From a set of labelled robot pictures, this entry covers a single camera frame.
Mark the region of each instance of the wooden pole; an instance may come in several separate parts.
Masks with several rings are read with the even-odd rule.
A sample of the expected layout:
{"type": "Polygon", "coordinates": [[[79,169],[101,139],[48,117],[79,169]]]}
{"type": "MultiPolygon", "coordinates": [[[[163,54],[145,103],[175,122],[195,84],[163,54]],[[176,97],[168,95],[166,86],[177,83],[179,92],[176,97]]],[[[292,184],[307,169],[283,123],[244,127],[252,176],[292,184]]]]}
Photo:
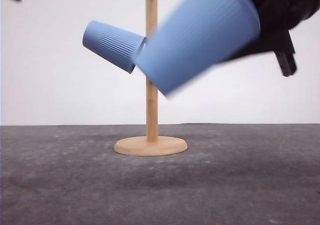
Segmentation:
{"type": "MultiPolygon", "coordinates": [[[[146,36],[157,28],[158,0],[145,0],[146,36]]],[[[162,156],[188,149],[186,141],[177,137],[158,136],[158,89],[146,79],[146,136],[134,136],[117,141],[113,147],[120,154],[162,156]]]]}
{"type": "MultiPolygon", "coordinates": [[[[145,27],[146,36],[157,28],[158,24],[158,0],[145,0],[145,27]]],[[[158,141],[158,89],[146,79],[146,140],[158,141]]]]}

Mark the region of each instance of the gray floor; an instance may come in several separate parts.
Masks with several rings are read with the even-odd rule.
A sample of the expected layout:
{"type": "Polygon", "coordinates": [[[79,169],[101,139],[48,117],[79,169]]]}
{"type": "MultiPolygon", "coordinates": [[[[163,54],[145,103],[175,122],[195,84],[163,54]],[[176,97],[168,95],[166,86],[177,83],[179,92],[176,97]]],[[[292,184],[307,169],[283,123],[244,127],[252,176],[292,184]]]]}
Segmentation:
{"type": "Polygon", "coordinates": [[[189,149],[113,152],[144,130],[2,127],[1,224],[320,224],[320,125],[162,125],[189,149]]]}

